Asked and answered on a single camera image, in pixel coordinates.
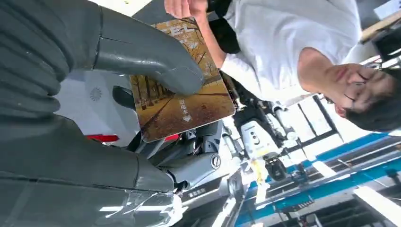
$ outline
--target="white t-shirt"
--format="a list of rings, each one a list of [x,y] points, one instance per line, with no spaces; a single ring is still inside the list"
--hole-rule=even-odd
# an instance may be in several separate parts
[[[362,33],[355,0],[233,0],[225,19],[241,52],[221,70],[269,101],[307,94],[297,73],[304,48],[340,64]]]

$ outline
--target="lips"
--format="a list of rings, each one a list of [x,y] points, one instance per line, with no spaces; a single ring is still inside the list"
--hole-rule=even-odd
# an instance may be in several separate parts
[[[345,74],[347,73],[348,69],[347,68],[342,68],[338,73],[337,73],[337,78],[336,78],[336,82],[340,81]]]

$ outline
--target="robotic hand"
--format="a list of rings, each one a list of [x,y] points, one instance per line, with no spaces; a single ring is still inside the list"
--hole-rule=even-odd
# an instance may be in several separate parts
[[[136,153],[87,140],[54,114],[73,70],[146,74],[195,93],[181,44],[86,0],[0,2],[0,226],[170,226],[174,180]]]

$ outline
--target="metal bolt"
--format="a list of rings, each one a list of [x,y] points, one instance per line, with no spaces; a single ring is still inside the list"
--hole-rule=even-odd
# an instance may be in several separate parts
[[[214,169],[218,169],[218,168],[220,167],[220,164],[221,164],[220,156],[217,155],[217,154],[214,154],[214,155],[212,156],[210,162],[211,162],[212,167],[213,167]]]

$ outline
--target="ear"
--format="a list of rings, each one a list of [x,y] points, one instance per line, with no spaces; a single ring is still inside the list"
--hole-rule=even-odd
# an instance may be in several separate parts
[[[345,118],[347,111],[344,108],[334,105],[334,109],[340,117]]]

